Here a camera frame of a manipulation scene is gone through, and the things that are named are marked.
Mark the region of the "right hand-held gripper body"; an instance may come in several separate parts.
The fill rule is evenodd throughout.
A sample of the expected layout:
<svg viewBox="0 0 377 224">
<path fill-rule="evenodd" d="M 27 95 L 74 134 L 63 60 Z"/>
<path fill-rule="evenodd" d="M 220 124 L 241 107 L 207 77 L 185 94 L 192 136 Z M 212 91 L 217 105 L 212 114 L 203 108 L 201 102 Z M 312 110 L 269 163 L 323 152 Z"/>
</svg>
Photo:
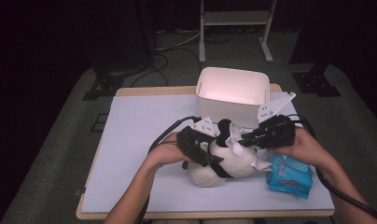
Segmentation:
<svg viewBox="0 0 377 224">
<path fill-rule="evenodd" d="M 295 98 L 294 92 L 261 105 L 258 109 L 258 127 L 255 145 L 260 148 L 291 146 L 295 138 L 295 124 L 281 110 Z"/>
</svg>

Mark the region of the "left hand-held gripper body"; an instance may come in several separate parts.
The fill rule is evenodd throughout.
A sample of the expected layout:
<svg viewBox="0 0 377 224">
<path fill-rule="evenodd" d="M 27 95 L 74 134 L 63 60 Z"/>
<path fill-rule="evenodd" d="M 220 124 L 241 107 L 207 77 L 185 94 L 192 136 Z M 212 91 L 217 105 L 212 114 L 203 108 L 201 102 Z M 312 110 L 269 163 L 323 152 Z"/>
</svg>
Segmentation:
<svg viewBox="0 0 377 224">
<path fill-rule="evenodd" d="M 193 127 L 187 126 L 177 134 L 177 146 L 192 161 L 200 164 L 202 156 L 211 155 L 206 149 L 202 149 L 201 147 L 201 144 L 209 137 L 214 136 L 196 131 Z"/>
</svg>

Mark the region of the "white wet wipe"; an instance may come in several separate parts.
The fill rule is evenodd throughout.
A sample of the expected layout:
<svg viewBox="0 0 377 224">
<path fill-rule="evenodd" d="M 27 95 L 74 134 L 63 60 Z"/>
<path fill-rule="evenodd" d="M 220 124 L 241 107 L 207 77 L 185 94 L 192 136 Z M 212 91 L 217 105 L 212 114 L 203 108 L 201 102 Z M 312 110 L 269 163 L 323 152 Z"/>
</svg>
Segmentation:
<svg viewBox="0 0 377 224">
<path fill-rule="evenodd" d="M 259 171 L 270 171 L 271 164 L 268 161 L 262 160 L 254 147 L 244 147 L 239 141 L 242 140 L 244 129 L 234 122 L 229 126 L 230 136 L 225 141 L 225 144 L 230 147 L 235 155 L 241 159 L 246 159 L 249 164 Z"/>
</svg>

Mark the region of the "panda plush toy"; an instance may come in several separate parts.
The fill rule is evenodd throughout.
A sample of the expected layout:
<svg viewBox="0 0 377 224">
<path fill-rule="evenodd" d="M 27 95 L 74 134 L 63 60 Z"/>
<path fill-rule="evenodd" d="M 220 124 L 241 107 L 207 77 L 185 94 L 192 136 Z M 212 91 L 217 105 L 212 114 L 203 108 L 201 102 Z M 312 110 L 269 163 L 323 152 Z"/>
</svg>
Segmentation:
<svg viewBox="0 0 377 224">
<path fill-rule="evenodd" d="M 223 185 L 228 178 L 239 178 L 252 175 L 258 171 L 252 167 L 246 159 L 235 155 L 225 141 L 230 136 L 229 126 L 232 121 L 222 119 L 218 124 L 218 131 L 214 130 L 215 125 L 209 118 L 201 119 L 191 125 L 196 131 L 212 134 L 216 141 L 206 148 L 204 143 L 202 149 L 206 149 L 211 155 L 223 158 L 219 164 L 210 164 L 202 167 L 200 164 L 190 160 L 182 164 L 182 168 L 188 172 L 188 177 L 197 186 L 202 188 L 217 187 Z"/>
</svg>

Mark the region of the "blue wet wipe packet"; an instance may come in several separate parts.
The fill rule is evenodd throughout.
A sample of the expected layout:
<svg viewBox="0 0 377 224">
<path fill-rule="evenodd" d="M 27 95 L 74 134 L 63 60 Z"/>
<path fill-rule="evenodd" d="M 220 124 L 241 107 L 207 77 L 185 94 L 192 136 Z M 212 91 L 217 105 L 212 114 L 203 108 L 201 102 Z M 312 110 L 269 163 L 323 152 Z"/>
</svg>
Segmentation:
<svg viewBox="0 0 377 224">
<path fill-rule="evenodd" d="M 277 153 L 269 155 L 271 170 L 267 174 L 270 190 L 289 193 L 303 199 L 309 197 L 313 186 L 312 170 L 308 164 Z"/>
</svg>

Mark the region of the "white plastic bin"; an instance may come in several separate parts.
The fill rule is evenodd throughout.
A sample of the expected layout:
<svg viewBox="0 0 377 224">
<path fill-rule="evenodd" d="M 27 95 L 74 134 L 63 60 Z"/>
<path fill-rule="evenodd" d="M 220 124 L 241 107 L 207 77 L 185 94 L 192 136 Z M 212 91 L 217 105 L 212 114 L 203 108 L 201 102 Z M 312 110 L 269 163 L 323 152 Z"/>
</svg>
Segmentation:
<svg viewBox="0 0 377 224">
<path fill-rule="evenodd" d="M 196 86 L 197 113 L 214 123 L 230 119 L 257 128 L 258 109 L 270 102 L 270 80 L 260 72 L 206 67 Z"/>
</svg>

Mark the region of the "person's left hand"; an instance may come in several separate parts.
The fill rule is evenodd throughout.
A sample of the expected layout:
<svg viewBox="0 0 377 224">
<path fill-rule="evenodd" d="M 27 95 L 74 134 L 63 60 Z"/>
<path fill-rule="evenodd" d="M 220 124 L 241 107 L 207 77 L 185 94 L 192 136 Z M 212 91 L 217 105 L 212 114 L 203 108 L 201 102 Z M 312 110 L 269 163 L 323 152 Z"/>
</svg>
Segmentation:
<svg viewBox="0 0 377 224">
<path fill-rule="evenodd" d="M 177 133 L 171 133 L 150 151 L 144 164 L 147 167 L 159 169 L 163 165 L 173 164 L 179 161 L 190 161 L 190 158 L 177 146 Z"/>
</svg>

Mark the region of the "person's right hand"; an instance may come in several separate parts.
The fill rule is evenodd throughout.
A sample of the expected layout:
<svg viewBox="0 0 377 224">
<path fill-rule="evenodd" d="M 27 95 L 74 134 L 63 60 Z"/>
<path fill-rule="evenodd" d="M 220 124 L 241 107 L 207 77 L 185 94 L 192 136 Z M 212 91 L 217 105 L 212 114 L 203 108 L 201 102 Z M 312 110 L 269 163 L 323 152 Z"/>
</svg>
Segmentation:
<svg viewBox="0 0 377 224">
<path fill-rule="evenodd" d="M 333 163 L 330 154 L 303 128 L 295 129 L 292 146 L 269 148 L 270 152 L 287 155 L 317 168 L 325 168 Z"/>
</svg>

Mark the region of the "black floor stand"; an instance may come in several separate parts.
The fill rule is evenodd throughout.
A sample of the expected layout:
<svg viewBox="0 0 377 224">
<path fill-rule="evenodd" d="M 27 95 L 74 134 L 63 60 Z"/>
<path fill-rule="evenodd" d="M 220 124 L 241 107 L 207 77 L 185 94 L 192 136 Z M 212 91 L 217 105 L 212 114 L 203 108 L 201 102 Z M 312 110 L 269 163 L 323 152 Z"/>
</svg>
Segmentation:
<svg viewBox="0 0 377 224">
<path fill-rule="evenodd" d="M 325 77 L 338 42 L 334 34 L 334 14 L 328 12 L 329 0 L 310 0 L 305 19 L 298 36 L 290 63 L 312 63 L 307 72 L 296 72 L 292 76 L 302 93 L 316 93 L 320 97 L 340 96 L 335 86 Z"/>
<path fill-rule="evenodd" d="M 147 0 L 79 0 L 90 34 L 91 67 L 96 75 L 89 99 L 113 96 L 127 77 L 152 65 L 154 33 L 147 18 Z"/>
</svg>

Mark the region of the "dark floor hatch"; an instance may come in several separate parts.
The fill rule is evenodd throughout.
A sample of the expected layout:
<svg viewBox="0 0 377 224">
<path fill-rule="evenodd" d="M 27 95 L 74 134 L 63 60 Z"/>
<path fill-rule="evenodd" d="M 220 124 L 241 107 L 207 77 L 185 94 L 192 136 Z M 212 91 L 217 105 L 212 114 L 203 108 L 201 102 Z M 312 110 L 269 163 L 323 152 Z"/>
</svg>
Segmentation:
<svg viewBox="0 0 377 224">
<path fill-rule="evenodd" d="M 93 133 L 101 133 L 105 128 L 107 118 L 108 118 L 107 113 L 98 114 L 96 120 L 93 122 L 91 126 L 91 131 Z"/>
</svg>

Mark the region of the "white metal stand frame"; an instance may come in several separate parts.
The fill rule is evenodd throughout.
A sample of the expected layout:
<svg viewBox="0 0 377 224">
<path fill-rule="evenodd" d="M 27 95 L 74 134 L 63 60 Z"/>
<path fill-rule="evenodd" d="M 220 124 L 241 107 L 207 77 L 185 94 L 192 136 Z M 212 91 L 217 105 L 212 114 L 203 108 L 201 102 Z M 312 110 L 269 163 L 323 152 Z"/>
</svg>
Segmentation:
<svg viewBox="0 0 377 224">
<path fill-rule="evenodd" d="M 258 39 L 258 42 L 261 46 L 265 61 L 267 63 L 272 63 L 273 57 L 269 50 L 267 41 L 272 26 L 272 19 L 276 4 L 277 0 L 272 0 L 268 10 L 207 12 L 204 10 L 204 0 L 201 0 L 199 62 L 204 63 L 206 61 L 204 42 L 204 32 L 206 26 L 264 25 L 263 35 Z"/>
</svg>

